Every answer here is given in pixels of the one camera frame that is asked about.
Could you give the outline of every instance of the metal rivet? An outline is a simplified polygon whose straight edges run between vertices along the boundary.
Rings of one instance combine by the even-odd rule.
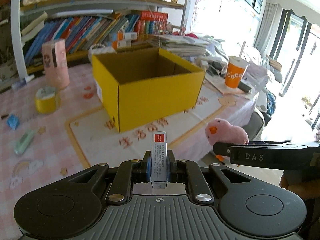
[[[212,197],[208,194],[199,194],[198,196],[196,196],[196,199],[201,202],[207,202],[212,200]]]
[[[121,194],[112,194],[109,196],[109,200],[112,202],[119,202],[124,200],[124,196],[122,196]]]

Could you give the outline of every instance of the pink bird plush toy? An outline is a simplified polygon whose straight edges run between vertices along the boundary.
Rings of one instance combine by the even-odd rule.
[[[248,144],[249,138],[243,128],[231,125],[227,120],[216,118],[209,122],[205,128],[205,135],[209,144],[213,146],[216,142]]]

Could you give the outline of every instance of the pink tablecloth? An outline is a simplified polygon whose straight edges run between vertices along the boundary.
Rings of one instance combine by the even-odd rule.
[[[60,93],[62,106],[50,115],[37,114],[34,105],[36,91],[46,85],[45,77],[31,81],[16,92],[9,90],[0,95],[0,114],[15,114],[20,118],[15,131],[7,126],[6,120],[0,121],[0,239],[21,236],[13,217],[20,197],[83,169],[65,122],[101,104],[90,65],[73,67],[69,75],[70,85]],[[227,108],[219,117],[232,124],[245,125],[253,109],[253,101],[238,98],[236,107]],[[14,143],[29,129],[37,133],[24,155],[18,157],[13,150]],[[199,160],[211,149],[202,130],[192,137],[174,147],[177,158]]]

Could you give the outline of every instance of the yellow tape roll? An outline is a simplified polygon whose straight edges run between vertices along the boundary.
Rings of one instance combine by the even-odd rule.
[[[36,109],[41,114],[53,113],[60,107],[59,91],[53,87],[44,87],[35,96]]]

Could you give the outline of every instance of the white cable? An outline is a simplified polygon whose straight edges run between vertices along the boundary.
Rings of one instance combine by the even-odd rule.
[[[151,11],[151,9],[150,9],[150,7],[149,7],[149,4],[148,4],[147,0],[144,0],[144,1],[145,1],[146,5],[148,6],[148,9],[149,9],[149,11],[150,11],[150,13],[151,13],[151,15],[152,15],[152,18],[153,18],[153,19],[154,19],[154,21],[155,21],[155,25],[156,25],[156,28],[157,28],[157,30],[158,30],[158,42],[159,42],[159,48],[161,48],[161,45],[160,45],[160,30],[159,30],[159,28],[158,28],[158,25],[156,24],[156,18],[154,17],[153,12]]]

